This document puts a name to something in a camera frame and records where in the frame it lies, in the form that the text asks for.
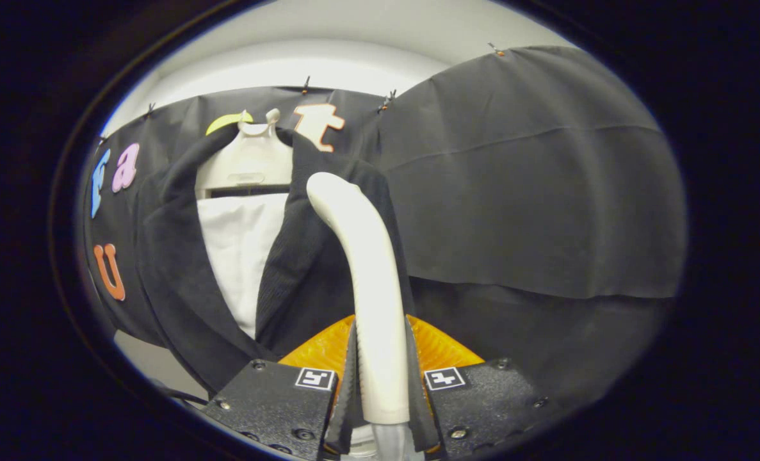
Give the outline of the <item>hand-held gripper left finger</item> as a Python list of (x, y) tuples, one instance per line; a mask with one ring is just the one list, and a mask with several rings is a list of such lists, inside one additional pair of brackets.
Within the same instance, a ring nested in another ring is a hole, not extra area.
[(348, 452), (359, 400), (354, 319), (337, 321), (280, 361), (250, 361), (203, 416), (264, 451), (339, 459)]

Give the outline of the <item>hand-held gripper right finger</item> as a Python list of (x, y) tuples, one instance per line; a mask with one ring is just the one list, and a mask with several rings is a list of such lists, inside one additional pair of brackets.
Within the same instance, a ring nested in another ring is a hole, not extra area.
[(406, 321), (410, 426), (426, 460), (495, 456), (549, 428), (549, 395), (511, 359), (482, 359), (426, 321)]

